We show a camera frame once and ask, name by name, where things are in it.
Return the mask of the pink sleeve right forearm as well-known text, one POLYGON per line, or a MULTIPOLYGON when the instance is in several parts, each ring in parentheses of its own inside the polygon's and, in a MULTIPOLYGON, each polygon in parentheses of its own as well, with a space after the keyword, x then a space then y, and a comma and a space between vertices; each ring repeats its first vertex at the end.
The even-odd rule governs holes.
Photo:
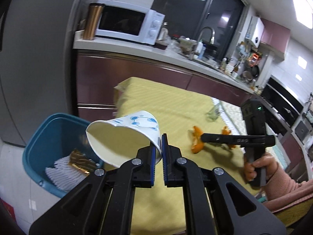
POLYGON ((297 183, 278 165, 263 191, 267 197, 263 205, 277 212, 312 198, 312 179, 297 183))

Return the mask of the person's right hand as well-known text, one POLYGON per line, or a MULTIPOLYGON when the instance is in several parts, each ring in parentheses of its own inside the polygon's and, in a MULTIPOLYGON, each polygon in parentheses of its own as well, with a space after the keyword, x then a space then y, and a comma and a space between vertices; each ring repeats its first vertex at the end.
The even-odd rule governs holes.
POLYGON ((278 166, 275 158, 267 152, 252 163, 248 161, 247 155, 244 155, 244 176, 246 181, 253 181, 257 177, 257 168, 266 168, 266 180, 269 180, 278 169, 278 166))

